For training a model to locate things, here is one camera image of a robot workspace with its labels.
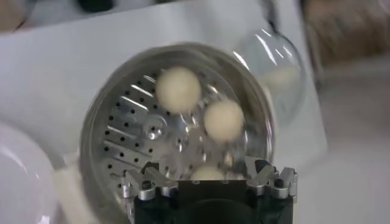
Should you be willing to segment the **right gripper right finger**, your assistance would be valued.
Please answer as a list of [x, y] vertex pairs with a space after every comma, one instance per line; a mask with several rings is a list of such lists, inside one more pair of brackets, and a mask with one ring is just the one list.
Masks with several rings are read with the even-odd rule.
[[261, 158], [246, 156], [245, 163], [248, 174], [247, 185], [255, 189], [258, 196], [264, 195], [265, 190], [277, 199], [292, 198], [297, 203], [298, 174], [295, 169], [284, 167], [280, 172], [269, 161]]

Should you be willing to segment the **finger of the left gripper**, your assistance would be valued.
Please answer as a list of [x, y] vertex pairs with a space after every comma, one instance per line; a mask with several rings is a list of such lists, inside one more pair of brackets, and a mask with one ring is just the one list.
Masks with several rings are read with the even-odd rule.
[[275, 0], [264, 0], [266, 20], [272, 30], [278, 30], [278, 13]]

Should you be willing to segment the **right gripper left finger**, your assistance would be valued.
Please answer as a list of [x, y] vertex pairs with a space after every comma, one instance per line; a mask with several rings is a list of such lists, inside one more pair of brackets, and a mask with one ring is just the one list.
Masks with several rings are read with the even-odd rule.
[[150, 201], [158, 193], [168, 198], [177, 195], [179, 183], [166, 178], [159, 168], [159, 163], [147, 162], [140, 171], [127, 169], [122, 172], [122, 200], [127, 210], [134, 210], [136, 198]]

